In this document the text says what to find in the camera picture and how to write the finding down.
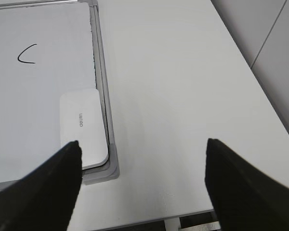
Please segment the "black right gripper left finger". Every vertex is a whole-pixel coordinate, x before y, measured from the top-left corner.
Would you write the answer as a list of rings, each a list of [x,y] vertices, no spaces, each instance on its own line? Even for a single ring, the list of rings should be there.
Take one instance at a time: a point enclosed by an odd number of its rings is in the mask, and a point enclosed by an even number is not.
[[[82,183],[82,151],[69,142],[0,192],[0,231],[65,231]]]

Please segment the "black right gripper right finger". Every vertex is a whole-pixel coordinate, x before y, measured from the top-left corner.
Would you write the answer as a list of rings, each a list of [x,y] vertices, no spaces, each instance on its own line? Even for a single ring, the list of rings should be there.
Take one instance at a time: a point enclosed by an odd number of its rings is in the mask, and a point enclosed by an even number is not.
[[[223,231],[289,231],[289,188],[209,138],[205,185]]]

